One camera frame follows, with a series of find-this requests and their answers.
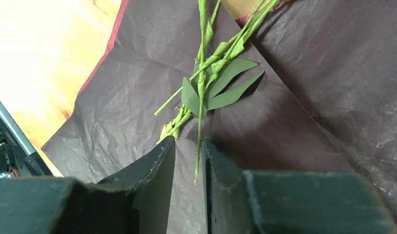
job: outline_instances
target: black device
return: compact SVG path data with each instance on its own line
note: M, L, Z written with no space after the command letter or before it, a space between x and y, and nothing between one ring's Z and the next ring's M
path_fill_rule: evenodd
M0 101L0 178L52 175Z

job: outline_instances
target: red paper edge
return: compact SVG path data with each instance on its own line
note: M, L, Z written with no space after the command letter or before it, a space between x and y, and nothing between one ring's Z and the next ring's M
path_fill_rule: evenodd
M130 2L130 0L122 0L121 6L119 7L119 10L118 10L118 14L116 15L115 24L113 25L111 37L109 38L105 53L99 60L98 64L95 66L94 70L89 75L88 79L86 79L85 83L83 83L81 89L78 92L78 95L85 89L85 87L88 85L89 81L91 81L92 77L94 77L95 72L98 70L99 66L104 62L105 58L108 56L109 52L112 50L113 45L115 44L116 36L118 35L118 30L119 30L119 26L121 25L122 17L124 16L125 9L127 9L129 2Z
M280 7L282 7L282 6L285 6L285 5L290 4L290 3L292 3L292 2L295 2L295 1L296 1L296 0L288 0L288 1L285 1L285 2L281 2L281 3L279 3L275 8L273 8L272 10L277 9L277 8L280 8ZM250 18L250 16L251 16L251 13L248 14L248 15L246 15L246 16L243 16L243 17L241 17L241 18L238 18L238 19L236 19L236 23L245 22L245 21L247 21L247 20Z

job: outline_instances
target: wooden table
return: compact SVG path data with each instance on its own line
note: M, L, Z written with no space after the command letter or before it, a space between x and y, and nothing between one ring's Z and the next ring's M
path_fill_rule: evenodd
M235 18L258 0L223 0ZM0 100L56 176L41 147L71 116L105 54L121 0L0 0Z

